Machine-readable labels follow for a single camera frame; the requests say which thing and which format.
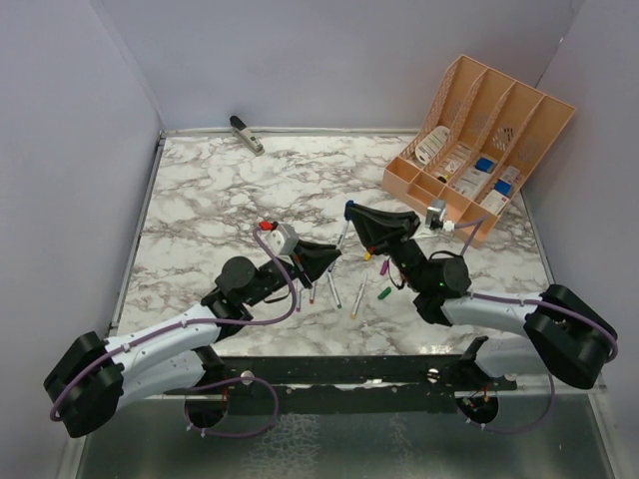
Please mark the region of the blue marker pen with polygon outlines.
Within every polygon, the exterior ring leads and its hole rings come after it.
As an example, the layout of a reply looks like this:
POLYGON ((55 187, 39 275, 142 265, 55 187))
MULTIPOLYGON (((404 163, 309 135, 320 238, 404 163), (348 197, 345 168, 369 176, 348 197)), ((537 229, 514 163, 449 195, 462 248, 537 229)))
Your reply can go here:
POLYGON ((336 247, 337 247, 338 249, 341 249, 341 248, 342 248, 342 245, 343 245, 343 242, 344 242, 345 236, 346 236, 346 234, 347 234, 348 228, 349 228, 349 221, 345 221, 345 223, 344 223, 344 225, 343 225, 343 227, 342 227, 342 229, 341 229, 341 231, 340 231, 340 234, 339 234, 338 240, 337 240, 337 242, 336 242, 336 247))

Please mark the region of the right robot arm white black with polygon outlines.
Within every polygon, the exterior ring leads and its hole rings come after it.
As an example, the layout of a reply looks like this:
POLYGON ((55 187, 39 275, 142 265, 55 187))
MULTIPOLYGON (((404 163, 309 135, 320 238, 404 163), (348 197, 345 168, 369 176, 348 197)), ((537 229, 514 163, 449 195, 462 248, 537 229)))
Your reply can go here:
POLYGON ((414 239, 414 212, 390 213, 349 202, 344 207, 358 238, 372 255, 385 255, 401 284, 415 292, 418 315, 429 324, 472 325, 508 333, 479 339, 458 366, 460 382, 480 390, 494 377, 547 372, 589 389, 619 352, 614 328, 571 289, 552 284, 540 293, 496 294, 472 289, 461 253, 426 255, 414 239))

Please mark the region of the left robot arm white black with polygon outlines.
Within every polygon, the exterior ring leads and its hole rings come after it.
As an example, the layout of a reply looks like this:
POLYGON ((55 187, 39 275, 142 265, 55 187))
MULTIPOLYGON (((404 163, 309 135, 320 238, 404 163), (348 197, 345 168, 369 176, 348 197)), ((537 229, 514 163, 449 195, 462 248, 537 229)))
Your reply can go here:
POLYGON ((176 317, 138 332, 78 336, 44 381, 50 418, 73 438, 106 424, 124 406, 174 391, 220 391, 234 378, 214 343, 254 323, 249 309, 297 282, 311 287, 340 256, 334 244, 299 241, 290 255, 255 266, 226 261, 215 288, 176 317))

